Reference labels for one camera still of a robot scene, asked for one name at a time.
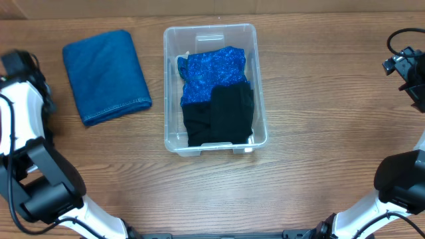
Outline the black cloth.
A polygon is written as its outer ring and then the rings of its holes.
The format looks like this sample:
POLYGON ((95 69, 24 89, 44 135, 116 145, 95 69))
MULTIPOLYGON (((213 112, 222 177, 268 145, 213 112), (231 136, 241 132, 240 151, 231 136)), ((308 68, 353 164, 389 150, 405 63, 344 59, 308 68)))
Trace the black cloth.
POLYGON ((185 104, 182 111, 188 146, 198 147, 204 143, 211 143, 211 103, 185 104))
POLYGON ((211 94, 211 142, 248 143, 253 114, 254 92, 249 82, 215 87, 211 94))

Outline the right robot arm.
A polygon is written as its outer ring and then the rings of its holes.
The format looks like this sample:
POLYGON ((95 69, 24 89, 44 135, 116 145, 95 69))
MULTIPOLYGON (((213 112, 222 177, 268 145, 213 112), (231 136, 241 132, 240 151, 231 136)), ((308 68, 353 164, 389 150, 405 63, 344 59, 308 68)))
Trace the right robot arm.
MULTIPOLYGON (((399 88, 424 112, 424 52, 408 46, 383 62, 387 75, 397 72, 405 81, 399 88)), ((424 211, 424 136, 412 151, 386 157, 378 166, 374 189, 351 208, 332 214, 304 238, 373 238, 374 233, 400 218, 421 236, 410 215, 424 211)))

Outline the blue terry towel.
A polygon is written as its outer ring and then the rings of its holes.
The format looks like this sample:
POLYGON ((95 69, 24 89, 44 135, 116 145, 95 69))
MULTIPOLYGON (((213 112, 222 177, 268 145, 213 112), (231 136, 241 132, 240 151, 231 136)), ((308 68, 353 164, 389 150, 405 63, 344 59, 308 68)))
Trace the blue terry towel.
POLYGON ((110 31, 70 43, 62 56, 86 127, 152 106, 129 32, 110 31))

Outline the sparkly blue fabric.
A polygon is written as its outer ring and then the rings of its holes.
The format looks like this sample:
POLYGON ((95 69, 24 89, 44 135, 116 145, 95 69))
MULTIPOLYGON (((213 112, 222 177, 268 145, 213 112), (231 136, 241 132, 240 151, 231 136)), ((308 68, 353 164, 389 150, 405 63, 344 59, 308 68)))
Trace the sparkly blue fabric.
POLYGON ((180 56, 177 69, 184 81, 181 105, 211 101, 212 90, 217 86, 247 83, 245 66, 244 49, 233 46, 180 56))

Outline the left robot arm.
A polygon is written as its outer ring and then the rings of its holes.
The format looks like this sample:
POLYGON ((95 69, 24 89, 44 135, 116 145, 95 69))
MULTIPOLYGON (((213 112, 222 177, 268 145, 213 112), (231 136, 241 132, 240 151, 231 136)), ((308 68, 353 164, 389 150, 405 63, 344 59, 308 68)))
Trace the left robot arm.
POLYGON ((141 238, 87 194, 77 169, 54 147, 48 118, 56 109, 36 56, 1 55, 1 196, 16 227, 41 235, 57 226, 83 238, 141 238))

